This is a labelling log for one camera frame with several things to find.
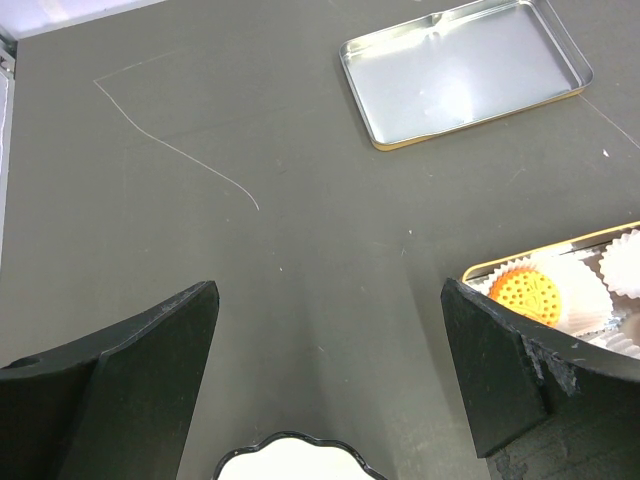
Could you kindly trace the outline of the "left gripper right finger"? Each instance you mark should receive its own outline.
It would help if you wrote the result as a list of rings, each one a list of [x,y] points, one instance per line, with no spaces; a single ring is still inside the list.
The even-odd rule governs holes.
[[[636,479],[639,362],[458,280],[444,323],[476,454],[493,479]]]

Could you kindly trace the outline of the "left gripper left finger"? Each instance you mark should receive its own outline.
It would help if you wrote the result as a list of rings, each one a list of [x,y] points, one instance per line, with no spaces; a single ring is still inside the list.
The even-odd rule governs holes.
[[[175,478],[218,313],[203,281],[2,367],[2,478]]]

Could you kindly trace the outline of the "orange cookie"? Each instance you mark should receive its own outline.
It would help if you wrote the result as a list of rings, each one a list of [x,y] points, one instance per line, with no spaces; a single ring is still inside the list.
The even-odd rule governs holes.
[[[556,327],[564,313],[558,285],[531,268],[517,268],[501,274],[490,286],[488,296],[510,310],[549,327]]]

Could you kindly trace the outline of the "gold cookie tin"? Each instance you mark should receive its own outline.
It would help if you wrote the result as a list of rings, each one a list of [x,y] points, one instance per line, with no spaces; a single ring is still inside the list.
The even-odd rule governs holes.
[[[505,258],[477,264],[469,267],[464,272],[464,274],[462,275],[461,281],[464,284],[470,286],[471,288],[479,291],[478,287],[488,278],[489,274],[499,265],[509,260],[521,259],[528,256],[544,256],[544,257],[566,256],[566,257],[571,257],[583,262],[603,282],[603,277],[600,273],[599,262],[602,258],[602,254],[604,253],[606,247],[610,245],[614,239],[619,238],[624,233],[630,233],[634,229],[639,230],[638,222],[632,222],[632,223],[617,226],[617,227],[611,227],[605,230],[586,234],[574,239],[565,240],[555,244],[551,244],[551,245],[539,247],[533,250],[525,251],[519,254],[511,255]],[[583,340],[591,345],[597,346],[594,343],[594,338],[597,338],[599,335],[601,335],[605,331],[616,327],[626,317],[636,313],[639,314],[639,298],[630,299],[627,296],[618,296],[615,293],[610,292],[608,289],[607,291],[613,301],[613,314],[605,324],[605,327],[601,330],[590,332],[584,335],[580,335],[580,336],[570,335],[570,336],[577,338],[579,340]]]

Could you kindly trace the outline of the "silver tin lid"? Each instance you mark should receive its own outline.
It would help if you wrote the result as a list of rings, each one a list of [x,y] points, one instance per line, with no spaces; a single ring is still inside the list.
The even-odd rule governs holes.
[[[578,95],[594,78],[548,1],[474,1],[348,40],[339,58],[380,151]]]

